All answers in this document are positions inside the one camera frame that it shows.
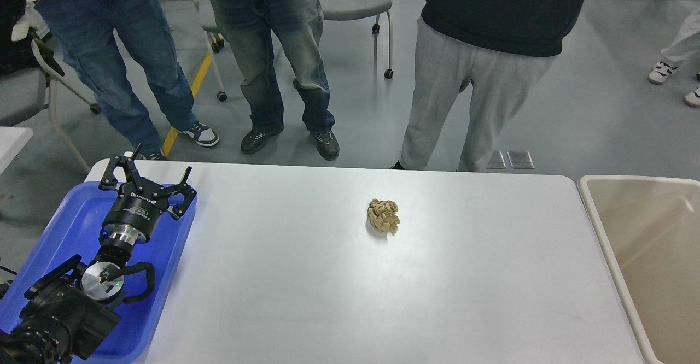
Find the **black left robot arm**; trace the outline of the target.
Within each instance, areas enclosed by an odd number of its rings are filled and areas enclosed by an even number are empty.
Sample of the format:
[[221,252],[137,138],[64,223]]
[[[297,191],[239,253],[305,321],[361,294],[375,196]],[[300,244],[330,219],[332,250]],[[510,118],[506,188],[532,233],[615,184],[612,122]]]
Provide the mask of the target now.
[[2,299],[3,363],[120,363],[155,331],[195,214],[188,182],[108,160],[63,199]]

